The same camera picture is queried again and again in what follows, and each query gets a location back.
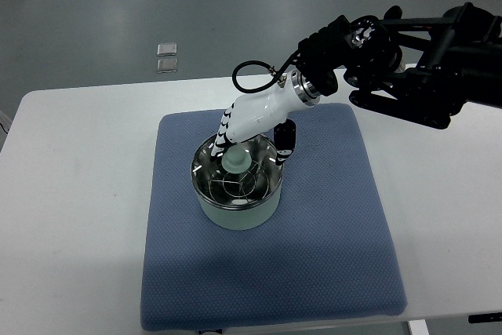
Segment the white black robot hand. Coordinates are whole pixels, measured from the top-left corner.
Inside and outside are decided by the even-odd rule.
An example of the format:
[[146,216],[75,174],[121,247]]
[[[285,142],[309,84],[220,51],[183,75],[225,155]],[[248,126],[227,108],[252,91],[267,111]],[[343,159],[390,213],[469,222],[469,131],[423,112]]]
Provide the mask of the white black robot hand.
[[238,97],[222,115],[210,158],[215,160],[230,146],[272,129],[277,151],[275,164],[282,165],[296,144],[296,126],[288,119],[289,114],[315,106],[320,96],[321,93],[295,69],[279,84]]

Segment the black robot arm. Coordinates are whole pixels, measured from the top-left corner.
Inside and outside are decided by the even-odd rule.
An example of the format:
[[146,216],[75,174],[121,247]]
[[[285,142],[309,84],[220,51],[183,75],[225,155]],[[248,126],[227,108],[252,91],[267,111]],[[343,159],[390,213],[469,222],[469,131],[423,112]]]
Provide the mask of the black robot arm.
[[501,106],[501,18],[467,2],[440,17],[345,16],[298,44],[294,66],[323,96],[345,69],[357,107],[445,129],[466,103]]

